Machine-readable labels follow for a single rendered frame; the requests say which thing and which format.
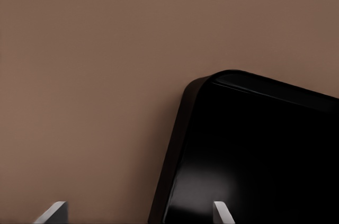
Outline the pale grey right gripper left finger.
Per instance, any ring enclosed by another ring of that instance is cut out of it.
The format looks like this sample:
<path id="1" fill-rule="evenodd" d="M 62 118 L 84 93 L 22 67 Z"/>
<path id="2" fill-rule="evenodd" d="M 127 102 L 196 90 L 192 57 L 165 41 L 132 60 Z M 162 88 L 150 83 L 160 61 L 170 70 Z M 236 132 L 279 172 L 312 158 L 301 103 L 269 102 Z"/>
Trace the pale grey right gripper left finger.
<path id="1" fill-rule="evenodd" d="M 55 202 L 33 224 L 68 224 L 68 202 Z"/>

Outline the black storage box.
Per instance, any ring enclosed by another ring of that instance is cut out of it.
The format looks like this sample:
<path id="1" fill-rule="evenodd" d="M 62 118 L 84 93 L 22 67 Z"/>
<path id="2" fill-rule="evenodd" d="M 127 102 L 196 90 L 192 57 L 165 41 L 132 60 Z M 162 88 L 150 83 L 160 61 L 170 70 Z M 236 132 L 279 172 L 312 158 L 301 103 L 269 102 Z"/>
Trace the black storage box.
<path id="1" fill-rule="evenodd" d="M 339 224 L 339 98 L 241 70 L 184 90 L 148 224 Z"/>

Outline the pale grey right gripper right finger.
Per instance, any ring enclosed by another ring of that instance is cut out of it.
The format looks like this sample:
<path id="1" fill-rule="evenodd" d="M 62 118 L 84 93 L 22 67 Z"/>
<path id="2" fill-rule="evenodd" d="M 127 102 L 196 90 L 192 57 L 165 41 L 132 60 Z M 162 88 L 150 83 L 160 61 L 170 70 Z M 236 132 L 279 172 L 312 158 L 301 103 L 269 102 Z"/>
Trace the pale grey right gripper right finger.
<path id="1" fill-rule="evenodd" d="M 213 224 L 235 224 L 233 216 L 223 201 L 213 202 Z"/>

